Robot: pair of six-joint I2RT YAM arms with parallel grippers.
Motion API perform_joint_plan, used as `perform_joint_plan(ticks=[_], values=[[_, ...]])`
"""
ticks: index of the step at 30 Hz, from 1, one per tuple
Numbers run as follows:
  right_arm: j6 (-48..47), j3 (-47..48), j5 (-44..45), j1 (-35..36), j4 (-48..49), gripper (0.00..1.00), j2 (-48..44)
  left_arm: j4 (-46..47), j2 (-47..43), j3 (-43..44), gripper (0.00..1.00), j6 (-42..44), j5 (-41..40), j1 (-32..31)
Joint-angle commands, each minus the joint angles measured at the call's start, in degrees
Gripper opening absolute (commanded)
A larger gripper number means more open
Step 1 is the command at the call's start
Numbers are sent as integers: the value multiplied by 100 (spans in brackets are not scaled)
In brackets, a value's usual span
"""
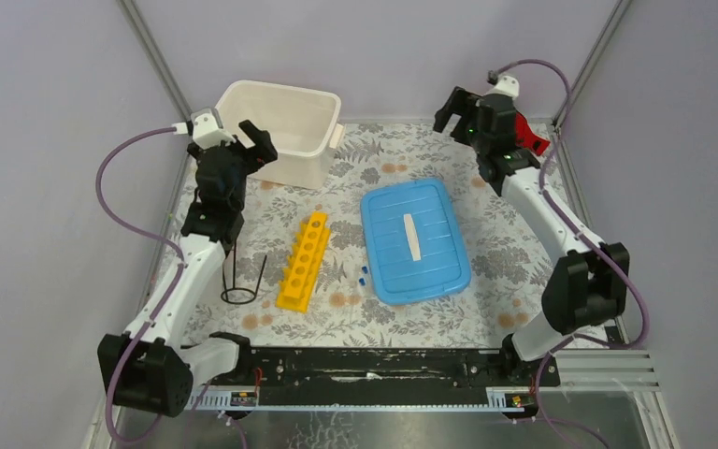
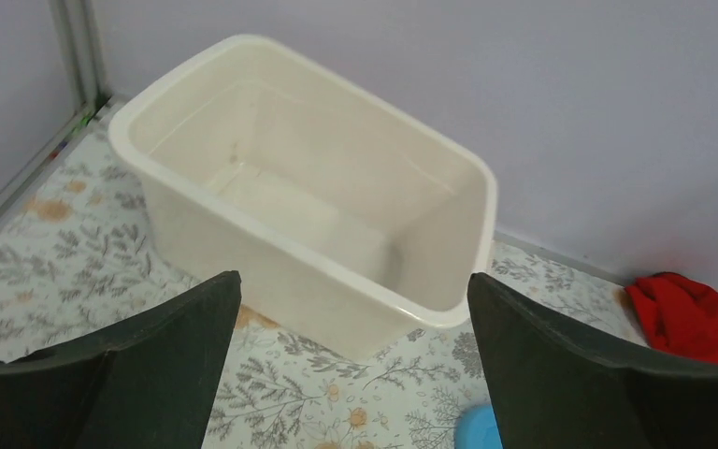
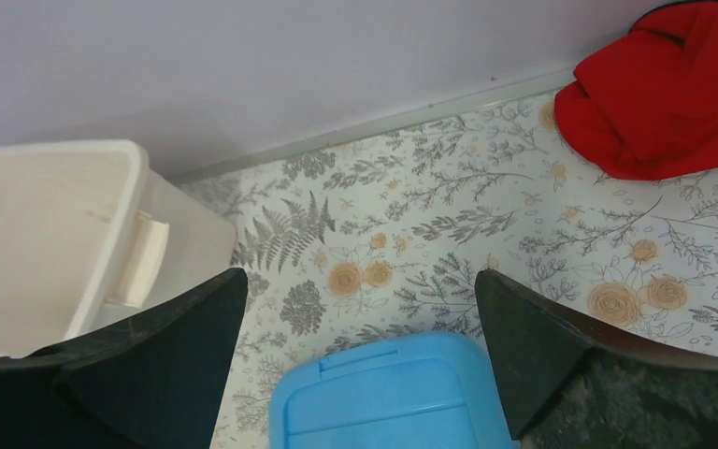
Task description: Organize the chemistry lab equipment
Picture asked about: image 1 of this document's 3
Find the white plastic storage bin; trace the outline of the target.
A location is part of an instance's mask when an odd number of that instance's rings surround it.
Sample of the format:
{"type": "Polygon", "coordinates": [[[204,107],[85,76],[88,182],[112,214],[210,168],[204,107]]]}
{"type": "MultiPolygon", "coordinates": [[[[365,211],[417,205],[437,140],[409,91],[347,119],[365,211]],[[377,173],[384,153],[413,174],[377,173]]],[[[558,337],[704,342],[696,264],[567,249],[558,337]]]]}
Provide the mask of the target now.
{"type": "Polygon", "coordinates": [[[230,133],[247,139],[237,124],[249,120],[270,134],[278,160],[251,177],[286,186],[323,187],[345,132],[337,94],[254,80],[232,83],[215,109],[230,133]]]}

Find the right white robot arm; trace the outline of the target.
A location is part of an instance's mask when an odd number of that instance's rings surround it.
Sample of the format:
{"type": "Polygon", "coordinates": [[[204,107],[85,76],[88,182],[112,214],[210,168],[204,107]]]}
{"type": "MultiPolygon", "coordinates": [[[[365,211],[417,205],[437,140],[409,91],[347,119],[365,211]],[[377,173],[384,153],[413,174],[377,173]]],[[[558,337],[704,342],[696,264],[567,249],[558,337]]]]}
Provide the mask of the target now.
{"type": "Polygon", "coordinates": [[[629,253],[581,225],[553,193],[539,161],[550,143],[532,132],[515,95],[501,87],[485,95],[456,87],[436,112],[434,129],[441,133],[458,119],[451,138],[473,149],[481,177],[524,218],[552,262],[540,314],[506,338],[508,353],[498,361],[502,379],[521,385],[535,374],[535,360],[567,336],[625,311],[629,253]]]}

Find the blue plastic bin lid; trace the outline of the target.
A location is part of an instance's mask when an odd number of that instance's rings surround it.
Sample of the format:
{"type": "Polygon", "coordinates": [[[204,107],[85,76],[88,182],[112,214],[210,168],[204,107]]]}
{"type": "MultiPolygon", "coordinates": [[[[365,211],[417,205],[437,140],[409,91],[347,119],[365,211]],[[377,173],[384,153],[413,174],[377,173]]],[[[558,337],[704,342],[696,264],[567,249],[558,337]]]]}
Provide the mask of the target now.
{"type": "Polygon", "coordinates": [[[441,180],[375,189],[363,196],[360,212],[367,267],[382,303],[409,305],[469,286],[467,247],[441,180]]]}

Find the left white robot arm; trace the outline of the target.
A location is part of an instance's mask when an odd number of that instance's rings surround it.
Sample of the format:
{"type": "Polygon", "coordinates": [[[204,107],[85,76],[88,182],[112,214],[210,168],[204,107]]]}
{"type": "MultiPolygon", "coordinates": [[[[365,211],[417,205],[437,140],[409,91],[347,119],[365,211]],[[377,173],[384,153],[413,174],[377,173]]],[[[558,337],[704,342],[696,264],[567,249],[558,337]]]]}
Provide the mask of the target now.
{"type": "Polygon", "coordinates": [[[200,116],[129,138],[97,170],[95,193],[104,212],[118,225],[164,244],[177,258],[128,327],[119,335],[105,335],[98,345],[108,412],[121,406],[174,417],[199,385],[220,375],[230,384],[242,384],[251,376],[250,345],[243,337],[215,333],[188,348],[181,343],[207,282],[236,246],[248,176],[278,158],[268,131],[250,120],[237,126],[249,145],[215,119],[200,116]],[[116,155],[164,134],[191,138],[189,153],[196,162],[194,200],[177,239],[125,221],[108,205],[102,188],[106,167],[116,155]]]}

